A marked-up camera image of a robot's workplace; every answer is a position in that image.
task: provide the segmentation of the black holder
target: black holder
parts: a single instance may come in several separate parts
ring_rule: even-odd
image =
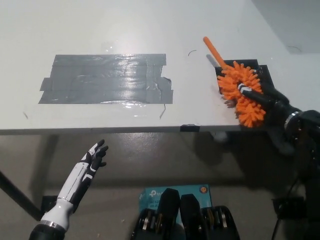
[[[276,198],[272,202],[277,218],[280,220],[299,220],[307,217],[307,205],[302,196]]]

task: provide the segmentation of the table leg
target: table leg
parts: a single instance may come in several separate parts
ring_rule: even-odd
[[[17,188],[1,171],[0,171],[0,188],[21,208],[23,208],[36,221],[40,221],[43,213],[24,193]]]

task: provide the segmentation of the orange handle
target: orange handle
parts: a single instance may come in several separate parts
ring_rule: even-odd
[[[213,46],[213,44],[211,43],[211,41],[209,40],[209,38],[207,38],[206,36],[203,38],[203,41],[205,43],[205,45],[208,47],[208,49],[210,50],[210,52],[212,53],[212,55],[214,56],[215,60],[218,62],[218,64],[225,69],[227,64],[225,63],[225,61],[222,59],[222,57],[220,56],[220,54],[218,53],[217,49]]]

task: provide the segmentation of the gray duct tape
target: gray duct tape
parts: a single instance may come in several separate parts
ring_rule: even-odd
[[[156,78],[160,77],[162,66],[104,67],[104,66],[53,66],[50,78],[66,79],[76,76],[92,76],[103,78]]]
[[[44,91],[39,104],[100,104],[100,103],[143,103],[171,104],[172,92],[158,90],[136,91]]]
[[[87,90],[171,90],[171,80],[165,77],[92,77],[78,76],[67,79],[45,78],[40,91]]]
[[[53,66],[165,66],[165,54],[56,55]]]
[[[40,91],[52,91],[52,78],[45,77],[43,79]]]
[[[40,104],[172,104],[165,54],[56,55]]]

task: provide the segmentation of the white robotic hand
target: white robotic hand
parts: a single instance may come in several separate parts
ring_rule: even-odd
[[[41,225],[61,232],[68,230],[70,215],[77,210],[98,168],[106,165],[102,162],[108,149],[108,146],[103,146],[104,143],[105,140],[96,143],[74,166],[57,197],[55,206],[42,217]]]

